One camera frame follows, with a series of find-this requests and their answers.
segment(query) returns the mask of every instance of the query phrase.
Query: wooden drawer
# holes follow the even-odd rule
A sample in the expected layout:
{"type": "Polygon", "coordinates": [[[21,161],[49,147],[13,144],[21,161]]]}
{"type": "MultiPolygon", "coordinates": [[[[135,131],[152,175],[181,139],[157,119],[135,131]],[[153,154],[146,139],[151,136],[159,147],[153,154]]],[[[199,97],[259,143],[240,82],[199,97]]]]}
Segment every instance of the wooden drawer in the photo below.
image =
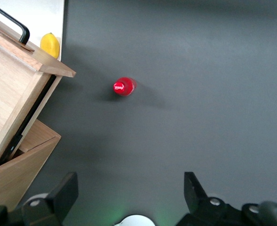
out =
{"type": "Polygon", "coordinates": [[[13,157],[62,76],[75,72],[0,22],[0,165],[13,157]]]}
{"type": "Polygon", "coordinates": [[[36,120],[12,160],[0,166],[0,205],[13,210],[61,136],[36,120]]]}

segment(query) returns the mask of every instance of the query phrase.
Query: wood edge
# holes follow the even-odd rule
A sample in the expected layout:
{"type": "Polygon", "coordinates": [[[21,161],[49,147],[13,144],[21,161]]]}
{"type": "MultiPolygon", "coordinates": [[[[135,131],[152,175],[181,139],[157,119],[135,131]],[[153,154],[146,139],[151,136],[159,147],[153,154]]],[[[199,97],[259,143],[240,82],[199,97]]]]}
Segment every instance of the wood edge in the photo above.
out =
{"type": "Polygon", "coordinates": [[[14,165],[16,165],[18,162],[26,159],[28,156],[34,155],[36,152],[38,152],[39,150],[41,150],[42,148],[47,147],[48,145],[51,145],[52,143],[54,143],[54,148],[56,147],[56,145],[58,144],[58,142],[60,141],[59,137],[53,137],[51,139],[49,139],[48,141],[42,143],[41,145],[31,149],[31,151],[24,153],[6,163],[4,163],[3,165],[0,166],[0,171],[2,170],[6,170],[9,169],[10,167],[13,167],[14,165]]]}
{"type": "MultiPolygon", "coordinates": [[[[36,73],[40,73],[41,76],[45,75],[46,73],[43,72],[36,72],[36,73]]],[[[57,85],[59,84],[60,80],[62,79],[62,76],[56,76],[55,81],[53,82],[53,84],[51,85],[50,89],[47,91],[46,95],[44,96],[43,100],[41,101],[41,103],[39,104],[39,107],[37,108],[36,112],[34,113],[34,115],[32,116],[31,120],[29,121],[29,123],[27,124],[27,126],[25,127],[25,129],[22,132],[23,137],[21,138],[21,140],[19,141],[18,145],[16,146],[15,150],[12,152],[10,158],[13,158],[15,152],[17,151],[18,147],[20,146],[20,144],[22,143],[22,141],[24,140],[25,136],[27,135],[27,133],[29,132],[29,130],[31,129],[32,125],[34,124],[34,122],[36,121],[38,115],[41,113],[42,109],[44,108],[45,104],[48,102],[50,96],[53,94],[54,90],[56,89],[57,85]]],[[[23,148],[20,148],[19,150],[21,150],[22,152],[27,152],[29,150],[25,150],[23,148]]]]}
{"type": "Polygon", "coordinates": [[[18,37],[20,37],[20,34],[0,21],[0,46],[4,44],[3,48],[6,51],[9,51],[24,64],[33,67],[37,71],[66,77],[75,76],[76,72],[74,70],[53,58],[32,42],[28,41],[26,45],[20,45],[17,41],[18,37]]]}

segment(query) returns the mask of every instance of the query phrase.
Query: metal handle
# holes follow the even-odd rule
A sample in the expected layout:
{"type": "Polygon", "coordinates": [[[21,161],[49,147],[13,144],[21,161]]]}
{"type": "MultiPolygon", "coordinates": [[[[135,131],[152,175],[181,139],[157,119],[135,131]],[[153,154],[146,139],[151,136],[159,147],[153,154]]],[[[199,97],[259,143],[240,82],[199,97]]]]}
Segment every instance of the metal handle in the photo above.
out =
{"type": "Polygon", "coordinates": [[[29,31],[29,29],[26,26],[24,26],[22,23],[20,23],[18,20],[14,19],[9,14],[4,12],[2,9],[0,9],[0,14],[5,16],[7,19],[9,19],[10,21],[15,23],[16,25],[18,25],[22,29],[22,35],[21,35],[21,37],[19,39],[19,42],[25,45],[27,43],[27,41],[29,40],[29,38],[30,38],[30,31],[29,31]]]}

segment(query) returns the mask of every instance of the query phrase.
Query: yellow lemon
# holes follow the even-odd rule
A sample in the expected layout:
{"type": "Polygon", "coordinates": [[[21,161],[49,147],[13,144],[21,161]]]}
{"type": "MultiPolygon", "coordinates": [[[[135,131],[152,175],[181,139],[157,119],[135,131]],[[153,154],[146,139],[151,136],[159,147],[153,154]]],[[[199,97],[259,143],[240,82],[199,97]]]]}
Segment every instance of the yellow lemon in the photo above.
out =
{"type": "Polygon", "coordinates": [[[40,48],[56,59],[59,57],[60,44],[58,42],[58,39],[52,33],[48,33],[42,37],[40,48]]]}

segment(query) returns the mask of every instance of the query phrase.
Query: gray table surface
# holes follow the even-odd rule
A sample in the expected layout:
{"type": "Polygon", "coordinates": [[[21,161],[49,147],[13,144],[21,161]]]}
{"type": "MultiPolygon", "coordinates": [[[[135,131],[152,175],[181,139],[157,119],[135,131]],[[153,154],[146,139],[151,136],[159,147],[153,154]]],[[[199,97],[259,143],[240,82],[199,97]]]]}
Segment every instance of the gray table surface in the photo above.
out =
{"type": "Polygon", "coordinates": [[[277,1],[69,0],[62,61],[77,75],[39,116],[62,140],[24,200],[76,171],[64,225],[174,226],[193,171],[235,208],[277,202],[277,1]]]}

